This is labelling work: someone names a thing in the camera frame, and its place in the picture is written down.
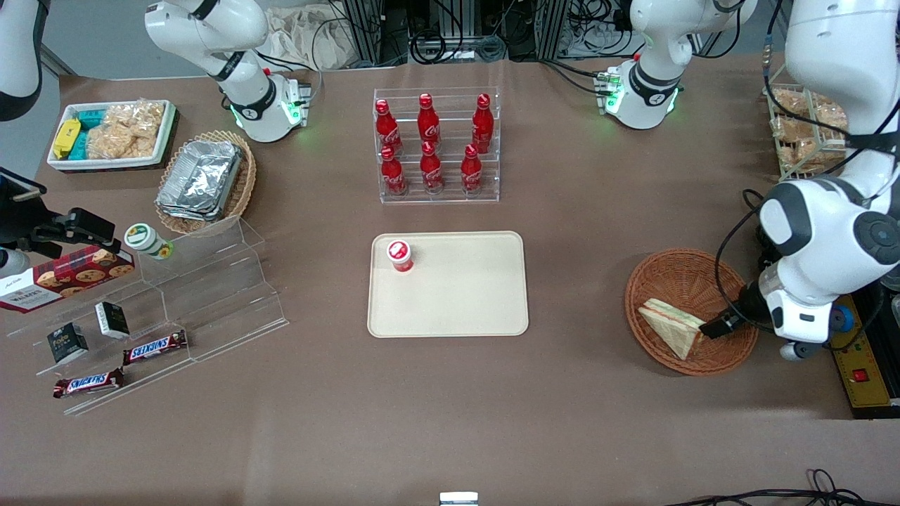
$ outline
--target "coca-cola bottle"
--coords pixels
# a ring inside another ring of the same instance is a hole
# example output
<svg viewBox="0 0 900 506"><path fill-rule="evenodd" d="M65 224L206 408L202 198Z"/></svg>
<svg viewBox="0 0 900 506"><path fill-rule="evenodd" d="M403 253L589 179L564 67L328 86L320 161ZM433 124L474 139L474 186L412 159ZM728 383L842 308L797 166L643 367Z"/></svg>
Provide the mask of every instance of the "coca-cola bottle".
<svg viewBox="0 0 900 506"><path fill-rule="evenodd" d="M478 159L478 148L474 144L465 147L465 158L460 170L463 172L465 194L479 194L482 191L482 161Z"/></svg>
<svg viewBox="0 0 900 506"><path fill-rule="evenodd" d="M478 95L478 109L472 116L472 144L479 153L487 153L494 135L494 115L491 113L491 96Z"/></svg>
<svg viewBox="0 0 900 506"><path fill-rule="evenodd" d="M441 160L435 155L435 143L422 142L422 160L418 163L422 169L422 183L425 191L437 195L444 191L444 177L441 176Z"/></svg>
<svg viewBox="0 0 900 506"><path fill-rule="evenodd" d="M391 146L382 148L382 178L384 179L384 188L390 195L403 196L410 190L403 177L403 166L394 159Z"/></svg>
<svg viewBox="0 0 900 506"><path fill-rule="evenodd" d="M418 96L418 135L422 142L434 143L435 152L441 152L441 123L432 106L431 95L423 93Z"/></svg>
<svg viewBox="0 0 900 506"><path fill-rule="evenodd" d="M382 99L375 101L375 112L378 113L378 119L375 120L375 129L378 131L378 141L382 146L390 146L393 148L394 156L403 154L403 142L400 140L400 127L397 126L397 120L391 114L391 108L388 107L388 101Z"/></svg>

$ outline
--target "aluminum foil container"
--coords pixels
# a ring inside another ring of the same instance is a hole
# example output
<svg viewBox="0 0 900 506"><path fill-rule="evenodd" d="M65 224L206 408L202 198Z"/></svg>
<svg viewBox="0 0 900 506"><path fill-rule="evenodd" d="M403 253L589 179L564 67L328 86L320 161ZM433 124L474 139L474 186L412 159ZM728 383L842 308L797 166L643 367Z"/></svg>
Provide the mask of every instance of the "aluminum foil container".
<svg viewBox="0 0 900 506"><path fill-rule="evenodd" d="M156 204L171 216L214 221L222 216L243 152L223 141L189 142L159 190Z"/></svg>

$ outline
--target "acrylic bottle rack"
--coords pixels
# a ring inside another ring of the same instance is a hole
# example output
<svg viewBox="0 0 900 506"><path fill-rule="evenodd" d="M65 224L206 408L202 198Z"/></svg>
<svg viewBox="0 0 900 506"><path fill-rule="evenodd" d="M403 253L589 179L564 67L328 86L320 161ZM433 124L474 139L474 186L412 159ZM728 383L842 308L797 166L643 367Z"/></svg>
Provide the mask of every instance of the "acrylic bottle rack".
<svg viewBox="0 0 900 506"><path fill-rule="evenodd" d="M422 183L419 161L422 158L422 143L419 139L419 95L431 94L434 108L441 121L441 171L444 176L444 190L439 194L429 194ZM494 132L490 150L478 156L481 160L481 192L466 195L462 186L460 166L463 163L465 146L472 142L472 116L477 108L478 95L490 95L490 111L494 116ZM403 154L396 157L403 166L409 192L403 196L387 193L381 173L381 143L374 128L377 113L375 101L385 99L391 107L391 114L397 120ZM382 203L485 203L500 200L500 89L496 86L455 87L455 88L385 88L376 89L372 102L373 134L375 141L375 172Z"/></svg>
<svg viewBox="0 0 900 506"><path fill-rule="evenodd" d="M36 375L46 384L47 402L65 414L81 414L187 366L287 325L281 301L266 281L259 253L263 239L240 218L229 218L174 239L170 258L138 257L135 272L85 290L28 314L4 312L12 339L31 339ZM100 333L95 305L119 304L130 336L112 339ZM73 321L88 351L56 365L47 336ZM185 330L187 348L175 349L124 367L122 388L54 399L54 383L112 371L122 366L122 351Z"/></svg>

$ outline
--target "yellow snack package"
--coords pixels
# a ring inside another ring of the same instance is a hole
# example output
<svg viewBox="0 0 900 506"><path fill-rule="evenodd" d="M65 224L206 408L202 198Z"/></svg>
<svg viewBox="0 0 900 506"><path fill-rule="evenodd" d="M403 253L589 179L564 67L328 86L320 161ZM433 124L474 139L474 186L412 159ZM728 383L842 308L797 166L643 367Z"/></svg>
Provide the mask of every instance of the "yellow snack package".
<svg viewBox="0 0 900 506"><path fill-rule="evenodd" d="M75 146L78 139L78 133L81 132L81 122L75 118L65 120L62 128L59 129L56 139L53 140L53 154L57 159L63 159L68 156Z"/></svg>

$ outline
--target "jar lid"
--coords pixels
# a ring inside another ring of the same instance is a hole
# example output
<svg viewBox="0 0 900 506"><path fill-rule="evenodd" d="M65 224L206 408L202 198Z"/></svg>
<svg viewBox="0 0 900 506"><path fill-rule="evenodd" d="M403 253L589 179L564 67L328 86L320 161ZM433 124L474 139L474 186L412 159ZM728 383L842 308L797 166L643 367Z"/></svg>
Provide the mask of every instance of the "jar lid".
<svg viewBox="0 0 900 506"><path fill-rule="evenodd" d="M402 264L410 259L412 250L410 244L403 239L392 240L388 245L388 258L395 264Z"/></svg>
<svg viewBox="0 0 900 506"><path fill-rule="evenodd" d="M146 223L135 223L125 231L125 244L138 251L149 248L157 240L157 231Z"/></svg>

